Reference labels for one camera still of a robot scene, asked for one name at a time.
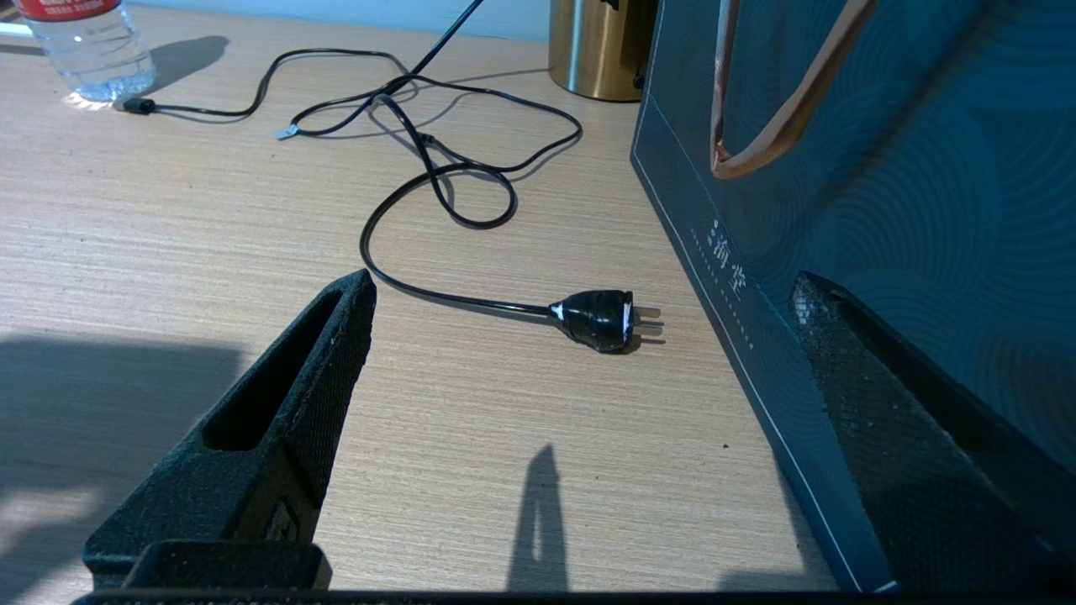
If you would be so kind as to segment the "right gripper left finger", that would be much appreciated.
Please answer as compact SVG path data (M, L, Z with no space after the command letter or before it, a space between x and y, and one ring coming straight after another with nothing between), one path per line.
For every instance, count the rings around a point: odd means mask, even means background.
M366 271L332 281L93 532L83 563L119 588L169 539L310 541L372 344Z

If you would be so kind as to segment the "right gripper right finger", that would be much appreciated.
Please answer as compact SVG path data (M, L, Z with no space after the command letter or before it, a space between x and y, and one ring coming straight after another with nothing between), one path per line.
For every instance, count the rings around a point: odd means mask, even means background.
M1073 592L1072 472L836 282L790 311L900 590Z

